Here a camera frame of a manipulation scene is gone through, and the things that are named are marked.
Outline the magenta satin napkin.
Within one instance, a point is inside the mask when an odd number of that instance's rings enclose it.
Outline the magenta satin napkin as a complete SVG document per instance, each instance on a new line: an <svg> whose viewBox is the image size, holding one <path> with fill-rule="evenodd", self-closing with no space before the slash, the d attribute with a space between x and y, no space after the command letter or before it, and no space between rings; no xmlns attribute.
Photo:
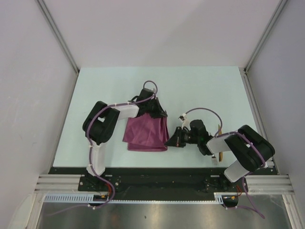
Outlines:
<svg viewBox="0 0 305 229"><path fill-rule="evenodd" d="M167 118L151 118L149 114L129 118L123 135L129 151L164 152L168 140Z"/></svg>

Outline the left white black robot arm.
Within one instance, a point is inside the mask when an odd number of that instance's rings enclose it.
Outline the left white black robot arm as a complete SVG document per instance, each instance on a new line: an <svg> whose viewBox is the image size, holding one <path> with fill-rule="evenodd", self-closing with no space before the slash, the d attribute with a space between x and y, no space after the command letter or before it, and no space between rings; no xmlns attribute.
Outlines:
<svg viewBox="0 0 305 229"><path fill-rule="evenodd" d="M106 143L118 121L127 121L123 142L129 151L162 152L169 140L167 112L163 110L156 90L142 88L139 95L124 104L107 105L98 101L85 119L82 129L90 143L87 171L89 186L99 191L105 186Z"/></svg>

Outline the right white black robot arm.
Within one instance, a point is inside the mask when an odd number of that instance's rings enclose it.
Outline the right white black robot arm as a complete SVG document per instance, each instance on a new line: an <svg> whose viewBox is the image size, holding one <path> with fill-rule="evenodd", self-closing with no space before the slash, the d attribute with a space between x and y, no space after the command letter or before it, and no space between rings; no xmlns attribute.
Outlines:
<svg viewBox="0 0 305 229"><path fill-rule="evenodd" d="M190 129L178 126L166 146L185 147L186 144L197 145L204 156L231 151L234 161L220 179L224 191L232 191L242 177L266 166L266 162L275 154L274 147L254 129L243 125L237 131L219 136L212 136L206 130L202 120L190 122Z"/></svg>

